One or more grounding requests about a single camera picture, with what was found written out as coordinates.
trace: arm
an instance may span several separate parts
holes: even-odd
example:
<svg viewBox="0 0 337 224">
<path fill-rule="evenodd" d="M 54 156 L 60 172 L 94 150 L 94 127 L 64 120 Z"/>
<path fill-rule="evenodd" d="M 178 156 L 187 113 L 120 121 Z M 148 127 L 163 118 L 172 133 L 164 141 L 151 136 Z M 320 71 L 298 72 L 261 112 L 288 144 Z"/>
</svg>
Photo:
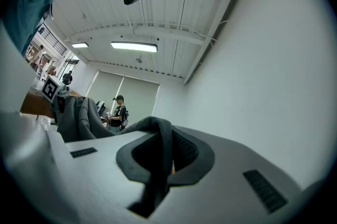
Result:
<svg viewBox="0 0 337 224">
<path fill-rule="evenodd" d="M 122 119 L 122 116 L 119 116 L 119 117 L 109 117 L 109 119 L 111 120 L 121 120 Z"/>
<path fill-rule="evenodd" d="M 120 115 L 117 116 L 117 117 L 110 117 L 109 119 L 112 119 L 112 120 L 121 120 L 125 114 L 125 111 L 126 111 L 126 108 L 123 107 L 120 111 Z"/>
</svg>

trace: backpack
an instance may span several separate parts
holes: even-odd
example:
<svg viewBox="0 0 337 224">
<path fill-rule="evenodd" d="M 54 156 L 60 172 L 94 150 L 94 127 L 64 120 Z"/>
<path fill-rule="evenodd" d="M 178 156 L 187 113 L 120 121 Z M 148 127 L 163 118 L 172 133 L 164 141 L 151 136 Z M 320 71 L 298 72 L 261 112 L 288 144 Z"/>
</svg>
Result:
<svg viewBox="0 0 337 224">
<path fill-rule="evenodd" d="M 65 85 L 69 85 L 70 84 L 70 74 L 65 74 L 65 76 L 63 77 L 63 81 L 62 81 Z"/>
<path fill-rule="evenodd" d="M 125 127 L 126 127 L 126 125 L 128 124 L 128 116 L 129 116 L 129 114 L 128 114 L 128 110 L 126 110 L 125 111 L 125 114 L 124 114 L 124 116 L 123 116 L 123 118 L 122 118 L 122 120 L 121 120 L 121 129 L 124 129 Z"/>
</svg>

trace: ceiling light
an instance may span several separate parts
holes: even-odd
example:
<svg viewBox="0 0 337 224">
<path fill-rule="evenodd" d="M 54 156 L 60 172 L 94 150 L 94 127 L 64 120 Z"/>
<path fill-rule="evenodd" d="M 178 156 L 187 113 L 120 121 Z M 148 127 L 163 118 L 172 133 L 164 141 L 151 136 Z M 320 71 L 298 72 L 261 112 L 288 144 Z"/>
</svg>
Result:
<svg viewBox="0 0 337 224">
<path fill-rule="evenodd" d="M 155 44 L 146 43 L 129 43 L 129 42 L 111 42 L 113 48 L 129 49 L 138 51 L 147 51 L 157 53 L 158 47 Z"/>
<path fill-rule="evenodd" d="M 75 48 L 83 48 L 83 47 L 89 47 L 87 43 L 78 43 L 78 44 L 72 44 Z"/>
</svg>

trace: white ceiling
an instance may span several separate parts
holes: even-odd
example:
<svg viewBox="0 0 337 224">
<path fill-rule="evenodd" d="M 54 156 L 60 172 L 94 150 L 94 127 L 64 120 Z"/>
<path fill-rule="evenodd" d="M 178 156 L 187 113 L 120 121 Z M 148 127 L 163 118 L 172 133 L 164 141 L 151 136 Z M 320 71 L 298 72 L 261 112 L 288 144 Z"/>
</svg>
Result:
<svg viewBox="0 0 337 224">
<path fill-rule="evenodd" d="M 89 44 L 89 48 L 79 49 L 89 61 L 185 78 L 205 36 L 212 37 L 214 34 L 210 30 L 221 2 L 222 0 L 140 0 L 126 6 L 123 0 L 55 0 L 54 21 L 72 43 L 81 41 Z M 137 26 L 151 27 L 147 35 L 133 35 L 128 18 L 133 29 Z M 176 32 L 159 34 L 156 31 L 158 27 L 190 32 L 191 38 L 182 38 Z M 202 41 L 194 42 L 195 37 L 201 36 L 195 32 L 193 34 L 192 29 L 203 35 Z M 158 52 L 113 49 L 110 42 L 118 40 L 157 44 Z M 142 56 L 141 64 L 136 62 L 139 56 Z"/>
</svg>

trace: box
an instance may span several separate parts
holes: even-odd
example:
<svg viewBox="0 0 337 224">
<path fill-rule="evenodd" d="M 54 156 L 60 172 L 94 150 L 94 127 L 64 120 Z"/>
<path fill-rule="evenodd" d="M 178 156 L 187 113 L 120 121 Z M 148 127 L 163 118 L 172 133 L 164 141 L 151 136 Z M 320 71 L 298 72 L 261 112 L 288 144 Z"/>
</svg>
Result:
<svg viewBox="0 0 337 224">
<path fill-rule="evenodd" d="M 56 94 L 63 86 L 64 84 L 58 80 L 57 77 L 48 75 L 47 80 L 42 87 L 42 94 L 52 103 Z"/>
</svg>

